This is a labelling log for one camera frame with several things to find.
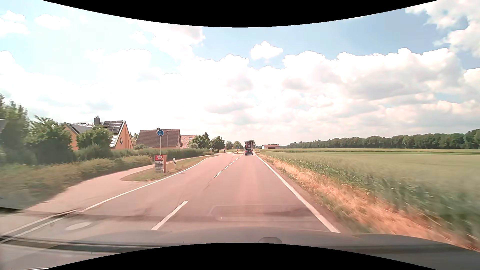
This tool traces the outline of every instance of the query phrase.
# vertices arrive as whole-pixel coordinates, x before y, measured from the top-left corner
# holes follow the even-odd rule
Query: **solid white edge line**
[[[67,212],[59,213],[59,214],[54,214],[54,215],[48,216],[48,217],[46,217],[46,218],[42,218],[42,219],[36,220],[36,221],[31,222],[31,223],[29,223],[29,224],[26,224],[26,225],[20,226],[20,227],[18,227],[18,228],[16,228],[16,229],[13,229],[13,230],[11,230],[11,231],[8,231],[8,232],[4,233],[2,236],[11,234],[11,233],[16,232],[16,231],[18,231],[18,230],[24,229],[24,228],[26,228],[26,227],[28,227],[28,226],[32,226],[32,225],[35,224],[35,223],[39,223],[39,222],[42,222],[42,221],[44,221],[44,220],[47,220],[47,219],[50,219],[50,218],[53,218],[53,217],[56,217],[56,216],[59,216],[59,215],[69,214],[69,213],[73,213],[73,212],[75,212],[75,210],[67,211]]]
[[[189,170],[189,169],[197,166],[198,164],[202,163],[202,161],[204,161],[204,160],[201,160],[201,161],[198,162],[197,164],[195,164],[195,165],[193,165],[193,166],[191,166],[191,167],[189,167],[189,168],[186,168],[186,169],[184,169],[184,170],[182,170],[182,171],[180,171],[180,172],[178,172],[178,173],[176,173],[176,174],[172,174],[172,175],[170,175],[170,176],[167,176],[167,177],[165,177],[165,178],[162,178],[162,179],[159,179],[159,180],[157,180],[157,181],[151,182],[151,183],[149,183],[149,184],[140,186],[140,187],[138,187],[138,188],[136,188],[136,189],[132,189],[132,190],[127,191],[127,192],[124,192],[124,193],[122,193],[122,194],[116,195],[116,196],[114,196],[114,197],[112,197],[112,198],[106,199],[106,200],[101,201],[101,202],[99,202],[99,203],[97,203],[97,204],[94,204],[94,205],[92,205],[92,206],[89,206],[89,207],[87,207],[87,208],[85,208],[85,209],[83,209],[83,210],[81,210],[81,211],[79,211],[79,212],[77,212],[77,213],[85,212],[85,211],[90,210],[90,209],[92,209],[92,208],[94,208],[94,207],[97,207],[97,206],[99,206],[99,205],[101,205],[101,204],[104,204],[104,203],[106,203],[106,202],[108,202],[108,201],[110,201],[110,200],[113,200],[113,199],[115,199],[115,198],[118,198],[118,197],[120,197],[120,196],[122,196],[122,195],[128,194],[128,193],[130,193],[130,192],[132,192],[132,191],[141,189],[141,188],[143,188],[143,187],[149,186],[149,185],[151,185],[151,184],[155,184],[155,183],[157,183],[157,182],[160,182],[160,181],[162,181],[162,180],[165,180],[165,179],[167,179],[167,178],[170,178],[170,177],[172,177],[172,176],[175,176],[175,175],[177,175],[177,174],[179,174],[179,173],[181,173],[181,172],[184,172],[184,171],[186,171],[186,170]],[[26,227],[28,227],[28,226],[31,226],[31,225],[33,225],[33,224],[35,224],[35,223],[38,223],[38,222],[47,220],[47,219],[52,218],[52,217],[55,217],[55,216],[59,216],[59,215],[66,214],[66,213],[73,213],[73,212],[75,212],[75,210],[68,211],[68,212],[65,212],[65,213],[59,213],[59,214],[51,215],[51,216],[48,216],[48,217],[46,217],[46,218],[42,218],[42,219],[39,219],[39,220],[37,220],[37,221],[31,222],[31,223],[29,223],[29,224],[27,224],[27,225],[23,225],[23,226],[21,226],[21,227],[18,227],[18,228],[14,229],[14,230],[8,231],[7,233],[4,233],[3,235],[9,234],[9,233],[13,233],[13,232],[15,232],[15,231],[21,230],[21,229],[26,228]],[[59,220],[62,220],[62,219],[64,219],[64,218],[65,218],[65,217],[61,217],[61,218],[58,218],[58,219],[54,219],[54,220],[52,220],[52,221],[49,221],[49,222],[44,223],[44,224],[42,224],[42,225],[39,225],[39,226],[37,226],[37,227],[35,227],[35,228],[32,228],[32,229],[30,229],[30,230],[28,230],[28,231],[26,231],[26,232],[23,232],[23,233],[14,235],[14,236],[12,236],[12,237],[10,237],[10,238],[8,238],[8,239],[4,239],[4,240],[0,241],[0,244],[4,243],[4,242],[6,242],[6,241],[9,241],[9,240],[11,240],[11,239],[14,239],[14,238],[16,238],[16,237],[19,237],[19,236],[25,235],[25,234],[27,234],[27,233],[33,232],[33,231],[35,231],[35,230],[37,230],[37,229],[40,229],[40,228],[42,228],[42,227],[44,227],[44,226],[47,226],[47,225],[49,225],[49,224],[52,224],[52,223],[57,222],[57,221],[59,221]]]
[[[10,238],[7,238],[7,239],[5,239],[5,240],[2,240],[2,241],[0,241],[0,244],[5,243],[5,242],[7,242],[7,241],[10,241],[10,240],[12,240],[12,239],[14,239],[14,238],[16,238],[16,237],[20,237],[20,236],[22,236],[22,235],[25,235],[25,234],[27,234],[27,233],[31,233],[31,232],[33,232],[33,231],[35,231],[35,230],[38,230],[38,229],[40,229],[40,228],[42,228],[42,227],[45,227],[45,226],[47,226],[47,225],[49,225],[49,224],[52,224],[52,223],[57,222],[57,221],[59,221],[59,220],[62,220],[62,219],[64,219],[64,218],[65,218],[65,217],[61,217],[61,218],[57,218],[57,219],[54,219],[54,220],[52,220],[52,221],[49,221],[49,222],[47,222],[47,223],[43,223],[43,224],[41,224],[41,225],[39,225],[39,226],[37,226],[37,227],[35,227],[35,228],[32,228],[32,229],[30,229],[30,230],[28,230],[28,231],[25,231],[25,232],[23,232],[23,233],[19,233],[19,234],[14,235],[14,236],[12,236],[12,237],[10,237]]]
[[[99,206],[99,205],[101,205],[101,204],[104,204],[104,203],[106,203],[106,202],[110,201],[110,200],[113,200],[113,199],[115,199],[115,198],[118,198],[118,197],[120,197],[120,196],[123,196],[123,195],[125,195],[125,194],[128,194],[128,193],[130,193],[130,192],[132,192],[132,191],[135,191],[135,190],[138,190],[138,189],[144,188],[144,187],[146,187],[146,186],[149,186],[149,185],[151,185],[151,184],[155,184],[155,183],[157,183],[157,182],[163,181],[163,180],[165,180],[165,179],[167,179],[167,178],[170,178],[170,177],[172,177],[172,176],[175,176],[175,175],[177,175],[177,174],[179,174],[179,173],[181,173],[181,172],[185,172],[186,170],[189,170],[189,169],[191,169],[191,168],[193,168],[193,167],[197,166],[198,164],[202,163],[202,161],[204,161],[204,160],[201,160],[200,162],[198,162],[197,164],[195,164],[195,165],[191,166],[190,168],[184,169],[184,170],[182,170],[182,171],[180,171],[180,172],[178,172],[178,173],[176,173],[176,174],[172,174],[172,175],[170,175],[170,176],[167,176],[167,177],[165,177],[165,178],[162,178],[162,179],[156,180],[156,181],[154,181],[154,182],[151,182],[151,183],[149,183],[149,184],[146,184],[146,185],[140,186],[140,187],[138,187],[138,188],[136,188],[136,189],[132,189],[132,190],[130,190],[130,191],[124,192],[124,193],[122,193],[122,194],[119,194],[119,195],[116,195],[116,196],[114,196],[114,197],[112,197],[112,198],[108,198],[108,199],[106,199],[106,200],[104,200],[104,201],[101,201],[101,202],[99,202],[99,203],[97,203],[97,204],[94,204],[94,205],[92,205],[92,206],[89,206],[89,207],[87,207],[87,208],[85,208],[85,209],[83,209],[83,210],[79,211],[79,213],[82,213],[82,212],[85,212],[85,211],[87,211],[87,210],[90,210],[90,209],[92,209],[92,208],[94,208],[94,207],[97,207],[97,206]]]
[[[331,224],[322,214],[320,214],[315,207],[313,207],[309,202],[307,202],[289,183],[285,181],[278,173],[268,165],[263,159],[261,159],[258,155],[256,155],[258,159],[260,159],[267,167],[287,186],[287,188],[320,220],[321,223],[327,227],[333,233],[340,233],[340,231],[335,228],[333,224]]]
[[[180,210],[180,208],[182,208],[186,203],[188,203],[188,201],[182,202],[182,204],[177,206],[177,208],[175,208],[170,214],[168,214],[164,219],[162,219],[162,221],[160,221],[157,225],[155,225],[152,228],[152,230],[158,230],[158,228],[160,228],[163,224],[165,224],[165,222],[167,222],[173,215],[175,215],[175,213],[177,213],[178,210]]]

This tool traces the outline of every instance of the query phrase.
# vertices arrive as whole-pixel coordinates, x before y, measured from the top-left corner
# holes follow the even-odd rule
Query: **road sign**
[[[155,155],[155,171],[156,172],[167,172],[166,167],[167,155]]]

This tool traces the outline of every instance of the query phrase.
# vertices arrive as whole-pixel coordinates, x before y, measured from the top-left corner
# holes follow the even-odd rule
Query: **grass median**
[[[122,178],[123,181],[151,181],[165,178],[169,175],[183,171],[191,166],[201,162],[204,159],[215,157],[215,155],[202,156],[197,158],[185,159],[177,161],[177,164],[167,163],[167,172],[156,172],[154,168],[136,172]]]

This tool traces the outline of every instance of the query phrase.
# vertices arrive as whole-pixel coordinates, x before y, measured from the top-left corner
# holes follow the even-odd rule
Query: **crop field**
[[[480,155],[467,153],[479,150],[282,150],[261,153],[364,190],[397,209],[415,207],[453,231],[480,238]]]
[[[261,149],[261,152],[287,153],[330,153],[330,152],[394,152],[394,153],[436,153],[436,154],[480,154],[480,149],[405,149],[405,148],[282,148]]]

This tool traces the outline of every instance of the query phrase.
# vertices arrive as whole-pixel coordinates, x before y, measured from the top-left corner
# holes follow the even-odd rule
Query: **road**
[[[148,183],[77,215],[51,219],[34,230],[25,228],[31,231],[22,237],[61,241],[97,237],[105,241],[106,234],[138,230],[178,232],[215,226],[336,229],[315,209],[309,209],[310,205],[256,155],[221,154]]]

